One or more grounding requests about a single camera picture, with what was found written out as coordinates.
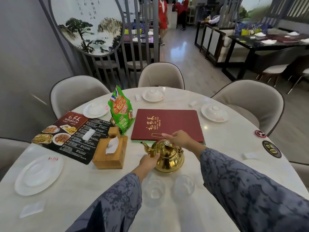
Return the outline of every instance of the person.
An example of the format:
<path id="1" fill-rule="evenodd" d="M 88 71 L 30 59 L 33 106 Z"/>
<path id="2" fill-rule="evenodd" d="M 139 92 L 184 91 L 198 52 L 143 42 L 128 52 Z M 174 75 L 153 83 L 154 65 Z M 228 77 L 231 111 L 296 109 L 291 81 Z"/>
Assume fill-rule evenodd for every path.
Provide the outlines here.
<path id="1" fill-rule="evenodd" d="M 182 31 L 186 29 L 186 20 L 187 20 L 187 13 L 188 13 L 188 5 L 189 0 L 182 0 L 181 4 L 183 5 L 183 11 L 180 14 L 181 24 L 182 24 Z"/>
<path id="2" fill-rule="evenodd" d="M 217 26 L 218 23 L 219 23 L 219 21 L 220 21 L 220 16 L 221 16 L 221 14 L 222 14 L 222 12 L 223 12 L 223 7 L 224 7 L 224 6 L 222 6 L 222 7 L 220 8 L 220 14 L 219 14 L 219 15 L 215 15 L 213 19 L 201 21 L 201 23 L 208 23 L 208 24 L 211 25 L 211 26 Z"/>
<path id="3" fill-rule="evenodd" d="M 309 231 L 309 201 L 245 164 L 192 140 L 184 131 L 162 134 L 193 152 L 201 165 L 205 188 L 241 232 Z M 145 155 L 137 168 L 105 191 L 67 229 L 127 232 L 141 208 L 141 183 L 155 167 Z"/>
<path id="4" fill-rule="evenodd" d="M 159 0 L 159 30 L 161 35 L 161 45 L 165 45 L 163 38 L 168 31 L 168 5 L 166 0 Z"/>

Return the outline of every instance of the red round sticker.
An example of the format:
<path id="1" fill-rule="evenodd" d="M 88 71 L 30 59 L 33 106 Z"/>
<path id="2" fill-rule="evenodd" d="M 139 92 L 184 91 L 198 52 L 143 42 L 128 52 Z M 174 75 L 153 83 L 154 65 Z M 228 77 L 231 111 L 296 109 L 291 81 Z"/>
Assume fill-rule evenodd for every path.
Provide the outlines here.
<path id="1" fill-rule="evenodd" d="M 261 130 L 255 130 L 254 134 L 256 136 L 258 136 L 259 138 L 266 138 L 267 137 L 266 134 L 263 131 L 261 131 Z"/>

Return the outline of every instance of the wooden toothpick box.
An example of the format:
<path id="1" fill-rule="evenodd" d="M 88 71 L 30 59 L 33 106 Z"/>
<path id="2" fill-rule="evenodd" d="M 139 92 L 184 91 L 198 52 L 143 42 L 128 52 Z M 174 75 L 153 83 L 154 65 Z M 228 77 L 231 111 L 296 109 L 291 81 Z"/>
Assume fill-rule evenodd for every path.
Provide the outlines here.
<path id="1" fill-rule="evenodd" d="M 110 127 L 108 131 L 109 138 L 100 139 L 92 162 L 98 169 L 122 169 L 125 160 L 128 136 L 121 136 L 118 127 Z M 118 137 L 119 144 L 113 154 L 106 155 L 106 148 L 109 141 Z"/>

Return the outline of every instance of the folded napkin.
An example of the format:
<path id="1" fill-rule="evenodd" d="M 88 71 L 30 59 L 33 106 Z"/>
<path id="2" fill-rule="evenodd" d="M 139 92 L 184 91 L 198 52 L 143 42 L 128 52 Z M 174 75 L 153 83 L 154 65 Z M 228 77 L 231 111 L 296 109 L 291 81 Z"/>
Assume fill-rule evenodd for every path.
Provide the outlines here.
<path id="1" fill-rule="evenodd" d="M 275 44 L 277 40 L 263 40 L 262 43 L 265 45 L 272 45 Z"/>
<path id="2" fill-rule="evenodd" d="M 304 42 L 304 43 L 309 43 L 309 38 L 307 38 L 307 39 L 301 39 L 300 41 L 301 41 L 301 42 Z"/>
<path id="3" fill-rule="evenodd" d="M 256 33 L 255 34 L 256 36 L 266 36 L 264 33 L 262 33 L 262 32 L 258 32 L 258 33 Z"/>
<path id="4" fill-rule="evenodd" d="M 288 35 L 290 35 L 290 36 L 298 36 L 299 33 L 298 32 L 289 32 Z"/>

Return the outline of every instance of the black round sticker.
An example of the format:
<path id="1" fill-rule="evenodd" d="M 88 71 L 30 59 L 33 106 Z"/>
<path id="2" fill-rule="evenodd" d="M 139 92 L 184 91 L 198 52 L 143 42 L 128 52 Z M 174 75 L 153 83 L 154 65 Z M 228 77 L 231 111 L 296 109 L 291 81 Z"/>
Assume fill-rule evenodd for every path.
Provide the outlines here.
<path id="1" fill-rule="evenodd" d="M 265 148 L 265 150 L 269 154 L 271 154 L 272 156 L 274 156 L 276 158 L 281 158 L 282 157 L 282 154 L 281 154 L 280 150 L 275 146 L 275 144 L 272 144 L 269 141 L 263 141 L 262 145 Z"/>

